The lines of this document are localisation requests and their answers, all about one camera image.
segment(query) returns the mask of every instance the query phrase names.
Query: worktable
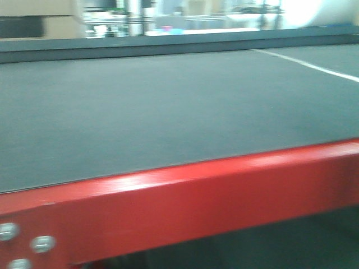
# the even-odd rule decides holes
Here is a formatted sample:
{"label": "worktable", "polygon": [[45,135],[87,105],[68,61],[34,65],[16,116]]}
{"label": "worktable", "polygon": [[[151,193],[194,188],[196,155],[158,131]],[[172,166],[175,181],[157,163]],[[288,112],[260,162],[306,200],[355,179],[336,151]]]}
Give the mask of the worktable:
{"label": "worktable", "polygon": [[[357,209],[343,228],[279,221],[359,204],[358,59],[354,44],[1,64],[0,218],[21,233],[0,267],[149,249],[150,269],[357,268]],[[56,246],[34,253],[44,235]]]}
{"label": "worktable", "polygon": [[[272,49],[358,76],[359,45]],[[1,65],[0,192],[359,135],[359,84],[256,51]]]}

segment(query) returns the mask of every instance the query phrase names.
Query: cardboard box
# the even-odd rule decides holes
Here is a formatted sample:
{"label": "cardboard box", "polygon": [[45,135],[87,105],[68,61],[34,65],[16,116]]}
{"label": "cardboard box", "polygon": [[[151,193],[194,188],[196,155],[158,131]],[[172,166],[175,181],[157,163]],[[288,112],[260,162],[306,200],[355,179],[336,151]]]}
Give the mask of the cardboard box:
{"label": "cardboard box", "polygon": [[0,0],[0,16],[82,17],[81,0]]}
{"label": "cardboard box", "polygon": [[73,39],[86,36],[85,26],[75,16],[44,16],[44,35],[39,38],[3,38],[0,41],[39,40],[39,39]]}

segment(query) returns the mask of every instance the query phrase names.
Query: gray table surface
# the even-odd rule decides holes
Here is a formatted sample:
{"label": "gray table surface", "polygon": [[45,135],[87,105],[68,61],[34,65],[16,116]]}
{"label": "gray table surface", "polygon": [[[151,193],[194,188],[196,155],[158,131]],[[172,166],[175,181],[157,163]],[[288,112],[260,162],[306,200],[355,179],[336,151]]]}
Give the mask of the gray table surface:
{"label": "gray table surface", "polygon": [[[269,50],[359,75],[359,45]],[[0,64],[0,193],[359,136],[359,84],[256,51]]]}

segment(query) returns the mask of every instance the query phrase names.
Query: table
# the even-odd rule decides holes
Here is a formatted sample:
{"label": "table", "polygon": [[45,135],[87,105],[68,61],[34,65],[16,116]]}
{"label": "table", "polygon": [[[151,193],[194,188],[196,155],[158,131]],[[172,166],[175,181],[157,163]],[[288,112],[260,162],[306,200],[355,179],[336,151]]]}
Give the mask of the table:
{"label": "table", "polygon": [[[258,28],[222,28],[222,29],[181,30],[181,32],[178,32],[178,34],[197,35],[197,34],[217,34],[217,33],[238,33],[238,32],[251,32],[251,31],[258,31]],[[172,35],[171,32],[165,32],[162,30],[147,31],[145,34],[148,36]]]}
{"label": "table", "polygon": [[[0,215],[23,233],[0,266],[62,269],[358,204],[358,83],[285,58],[357,77],[358,52],[2,64]],[[47,234],[52,258],[22,247]]]}

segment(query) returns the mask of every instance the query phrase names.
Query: pink object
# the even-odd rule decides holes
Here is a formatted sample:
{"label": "pink object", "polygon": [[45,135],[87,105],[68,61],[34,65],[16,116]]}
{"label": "pink object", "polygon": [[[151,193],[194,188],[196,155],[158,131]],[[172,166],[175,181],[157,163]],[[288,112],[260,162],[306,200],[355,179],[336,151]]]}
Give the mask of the pink object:
{"label": "pink object", "polygon": [[172,30],[172,26],[171,25],[163,25],[162,30],[165,32],[170,32]]}

